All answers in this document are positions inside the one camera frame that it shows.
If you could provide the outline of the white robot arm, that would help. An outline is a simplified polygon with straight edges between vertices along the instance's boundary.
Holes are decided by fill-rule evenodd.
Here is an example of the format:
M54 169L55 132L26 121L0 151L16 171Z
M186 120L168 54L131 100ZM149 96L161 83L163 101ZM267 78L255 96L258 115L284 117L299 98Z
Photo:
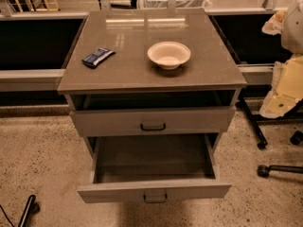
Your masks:
M259 109L261 116L274 119L303 99L303 0L294 0L287 9L276 12L261 31L280 34L281 46L292 53L285 62L275 62L271 90Z

